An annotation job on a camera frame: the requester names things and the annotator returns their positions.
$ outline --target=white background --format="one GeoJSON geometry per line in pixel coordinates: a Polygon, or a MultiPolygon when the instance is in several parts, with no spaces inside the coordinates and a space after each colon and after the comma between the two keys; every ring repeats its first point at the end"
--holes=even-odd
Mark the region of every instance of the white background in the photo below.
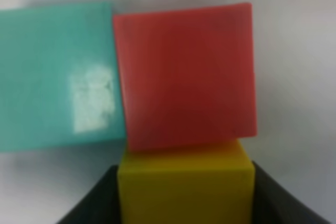
{"type": "MultiPolygon", "coordinates": [[[[85,0],[0,0],[0,9],[85,0]]],[[[336,0],[112,0],[121,12],[249,1],[254,6],[259,135],[251,158],[336,222],[336,0]]],[[[52,224],[122,146],[0,154],[0,224],[52,224]]]]}

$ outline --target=yellow cube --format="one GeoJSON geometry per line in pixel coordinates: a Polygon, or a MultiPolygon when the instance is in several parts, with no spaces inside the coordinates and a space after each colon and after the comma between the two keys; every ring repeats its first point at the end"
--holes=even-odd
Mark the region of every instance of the yellow cube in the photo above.
{"type": "Polygon", "coordinates": [[[254,166],[238,140],[131,154],[118,171],[123,224],[248,224],[254,166]]]}

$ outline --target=plastic block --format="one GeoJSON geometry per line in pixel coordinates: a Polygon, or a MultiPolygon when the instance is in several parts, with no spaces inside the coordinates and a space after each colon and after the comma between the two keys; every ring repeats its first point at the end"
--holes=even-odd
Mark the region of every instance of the plastic block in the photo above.
{"type": "Polygon", "coordinates": [[[113,23],[129,150],[256,135],[250,4],[113,23]]]}
{"type": "Polygon", "coordinates": [[[0,151],[125,138],[109,3],[0,12],[0,151]]]}
{"type": "Polygon", "coordinates": [[[126,152],[124,224],[250,224],[255,170],[238,141],[169,153],[126,152]]]}

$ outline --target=red cube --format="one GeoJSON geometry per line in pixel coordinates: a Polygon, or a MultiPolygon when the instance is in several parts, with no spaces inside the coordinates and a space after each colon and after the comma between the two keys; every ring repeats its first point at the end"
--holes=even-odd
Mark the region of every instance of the red cube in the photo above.
{"type": "Polygon", "coordinates": [[[248,3],[113,18],[130,151],[257,132],[248,3]]]}

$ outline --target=teal square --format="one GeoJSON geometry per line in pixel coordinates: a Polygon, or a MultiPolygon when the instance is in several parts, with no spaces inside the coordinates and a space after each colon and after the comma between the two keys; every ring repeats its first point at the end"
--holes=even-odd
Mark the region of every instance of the teal square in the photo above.
{"type": "Polygon", "coordinates": [[[0,151],[126,138],[107,2],[0,12],[0,151]]]}

